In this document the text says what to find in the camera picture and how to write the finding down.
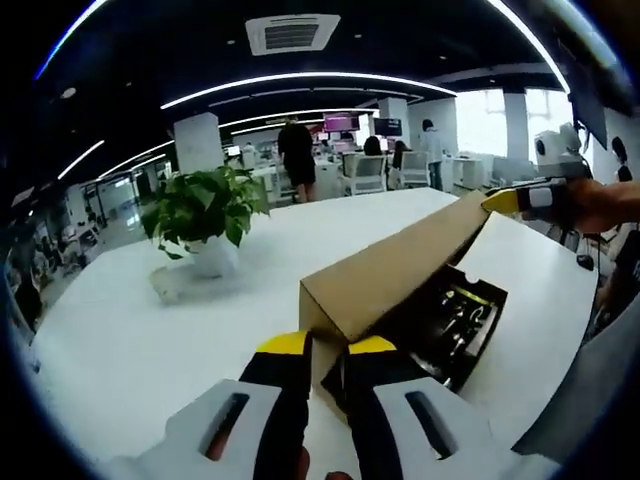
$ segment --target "green leaves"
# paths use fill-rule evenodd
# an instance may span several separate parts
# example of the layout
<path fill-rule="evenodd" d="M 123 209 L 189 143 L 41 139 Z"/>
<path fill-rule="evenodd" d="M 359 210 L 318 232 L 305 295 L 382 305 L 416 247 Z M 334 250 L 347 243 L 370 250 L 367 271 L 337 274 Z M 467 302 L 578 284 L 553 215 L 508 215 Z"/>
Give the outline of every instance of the green leaves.
<path fill-rule="evenodd" d="M 206 242 L 225 234 L 239 246 L 251 230 L 252 214 L 269 213 L 264 182 L 251 178 L 249 171 L 227 166 L 175 176 L 156 193 L 156 203 L 143 214 L 142 224 L 171 259 L 181 256 L 168 252 L 164 242 Z"/>
<path fill-rule="evenodd" d="M 242 227 L 240 226 L 238 221 L 232 217 L 225 218 L 224 231 L 227 234 L 227 238 L 229 239 L 229 241 L 236 247 L 239 247 L 240 241 L 242 240 Z"/>

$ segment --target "box flap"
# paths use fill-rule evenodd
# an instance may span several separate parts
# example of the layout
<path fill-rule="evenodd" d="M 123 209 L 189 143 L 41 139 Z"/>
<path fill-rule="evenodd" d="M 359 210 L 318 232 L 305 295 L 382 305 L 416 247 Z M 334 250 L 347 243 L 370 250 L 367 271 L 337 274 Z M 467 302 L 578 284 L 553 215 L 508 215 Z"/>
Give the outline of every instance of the box flap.
<path fill-rule="evenodd" d="M 444 265 L 484 224 L 472 192 L 301 281 L 300 326 L 357 340 Z"/>

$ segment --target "office desk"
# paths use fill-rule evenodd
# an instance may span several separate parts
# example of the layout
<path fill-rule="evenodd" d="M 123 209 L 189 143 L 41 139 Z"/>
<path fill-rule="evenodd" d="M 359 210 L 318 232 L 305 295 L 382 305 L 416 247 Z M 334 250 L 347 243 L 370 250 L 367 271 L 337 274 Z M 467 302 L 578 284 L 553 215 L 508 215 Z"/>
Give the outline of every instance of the office desk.
<path fill-rule="evenodd" d="M 481 188 L 484 184 L 484 165 L 479 158 L 454 157 L 454 182 L 469 190 Z"/>
<path fill-rule="evenodd" d="M 210 302 L 161 304 L 148 275 L 171 262 L 149 242 L 101 255 L 36 335 L 49 411 L 89 458 L 141 453 L 163 437 L 169 416 L 218 380 L 238 378 L 258 344 L 297 329 L 301 278 L 454 200 L 421 188 L 276 209 L 255 218 L 236 277 L 220 281 Z M 498 215 L 461 267 L 510 292 L 462 391 L 510 446 L 540 415 L 574 358 L 595 274 L 557 243 Z M 333 470 L 358 478 L 348 428 L 314 395 L 309 405 L 308 478 Z"/>

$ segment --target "white pillar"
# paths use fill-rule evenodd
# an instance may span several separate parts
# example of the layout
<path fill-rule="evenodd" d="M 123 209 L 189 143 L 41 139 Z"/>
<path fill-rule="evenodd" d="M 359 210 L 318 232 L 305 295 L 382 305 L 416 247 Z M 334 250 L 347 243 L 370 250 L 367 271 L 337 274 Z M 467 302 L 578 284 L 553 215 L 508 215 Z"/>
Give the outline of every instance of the white pillar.
<path fill-rule="evenodd" d="M 529 123 L 527 102 L 523 93 L 505 93 L 504 111 L 507 117 L 507 157 L 529 160 Z"/>
<path fill-rule="evenodd" d="M 397 118 L 402 126 L 402 136 L 396 140 L 402 140 L 411 148 L 411 131 L 409 128 L 409 110 L 404 98 L 385 98 L 380 100 L 380 118 Z"/>
<path fill-rule="evenodd" d="M 151 191 L 155 192 L 158 189 L 158 174 L 156 173 L 156 166 L 149 165 L 144 169 L 144 173 L 149 179 L 149 187 L 151 188 Z"/>
<path fill-rule="evenodd" d="M 69 221 L 73 227 L 77 227 L 78 223 L 87 223 L 87 212 L 85 212 L 84 195 L 80 185 L 73 185 L 67 189 L 65 200 Z"/>
<path fill-rule="evenodd" d="M 174 124 L 176 153 L 181 173 L 214 170 L 224 164 L 218 117 L 202 113 Z"/>

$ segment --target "black device in box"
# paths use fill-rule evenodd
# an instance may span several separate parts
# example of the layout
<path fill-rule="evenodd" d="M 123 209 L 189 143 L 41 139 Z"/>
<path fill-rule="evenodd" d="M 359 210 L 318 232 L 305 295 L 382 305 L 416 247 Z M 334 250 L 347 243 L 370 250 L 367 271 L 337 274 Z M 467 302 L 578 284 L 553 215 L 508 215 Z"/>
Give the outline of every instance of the black device in box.
<path fill-rule="evenodd" d="M 453 391 L 469 378 L 500 319 L 507 292 L 445 265 L 371 329 Z"/>

